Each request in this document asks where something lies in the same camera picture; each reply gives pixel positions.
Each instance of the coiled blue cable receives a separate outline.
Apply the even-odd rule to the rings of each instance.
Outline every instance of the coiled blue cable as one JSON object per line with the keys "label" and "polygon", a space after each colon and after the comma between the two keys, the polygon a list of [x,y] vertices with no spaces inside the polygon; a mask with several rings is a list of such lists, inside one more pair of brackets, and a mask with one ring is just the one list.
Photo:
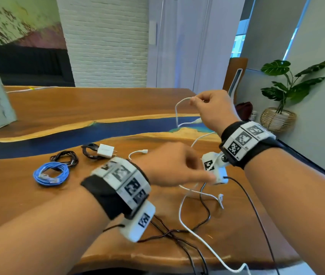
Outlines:
{"label": "coiled blue cable", "polygon": [[[56,177],[50,177],[49,175],[43,173],[44,171],[52,168],[59,169],[61,171],[61,174]],[[60,185],[62,182],[64,182],[67,179],[69,173],[70,172],[67,164],[61,162],[48,162],[34,171],[33,178],[37,183],[41,185],[55,186]]]}

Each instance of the wristband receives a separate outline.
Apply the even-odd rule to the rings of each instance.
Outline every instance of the wristband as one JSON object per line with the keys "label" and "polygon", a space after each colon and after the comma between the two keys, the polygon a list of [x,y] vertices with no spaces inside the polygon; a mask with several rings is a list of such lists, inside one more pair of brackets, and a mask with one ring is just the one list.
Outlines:
{"label": "wristband", "polygon": [[256,122],[235,122],[221,136],[220,149],[230,164],[244,169],[259,153],[271,147],[284,148],[274,134]]}
{"label": "wristband", "polygon": [[134,164],[113,157],[93,170],[81,185],[96,198],[111,220],[120,213],[133,218],[151,192],[145,177]]}

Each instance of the mural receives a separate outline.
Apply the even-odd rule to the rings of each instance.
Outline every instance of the mural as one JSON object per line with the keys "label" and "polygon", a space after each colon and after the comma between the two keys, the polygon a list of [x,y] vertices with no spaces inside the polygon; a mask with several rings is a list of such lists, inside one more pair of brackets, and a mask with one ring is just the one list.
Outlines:
{"label": "mural", "polygon": [[0,0],[0,45],[66,49],[56,0]]}

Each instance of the hand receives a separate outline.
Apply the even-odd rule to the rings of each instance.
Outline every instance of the hand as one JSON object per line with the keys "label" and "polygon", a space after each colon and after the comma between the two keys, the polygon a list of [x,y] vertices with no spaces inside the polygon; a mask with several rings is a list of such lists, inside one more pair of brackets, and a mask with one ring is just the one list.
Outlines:
{"label": "hand", "polygon": [[214,174],[203,170],[201,158],[195,150],[183,143],[166,143],[133,162],[154,185],[177,186],[188,182],[216,181]]}
{"label": "hand", "polygon": [[201,92],[190,99],[190,105],[198,109],[202,122],[220,137],[226,127],[240,121],[233,102],[224,90]]}

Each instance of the white brick wall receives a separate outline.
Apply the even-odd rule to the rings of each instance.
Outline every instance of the white brick wall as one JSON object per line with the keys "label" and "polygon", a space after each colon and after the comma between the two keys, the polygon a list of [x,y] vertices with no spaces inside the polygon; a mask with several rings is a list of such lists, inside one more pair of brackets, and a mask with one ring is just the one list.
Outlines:
{"label": "white brick wall", "polygon": [[77,87],[146,87],[148,0],[57,0]]}

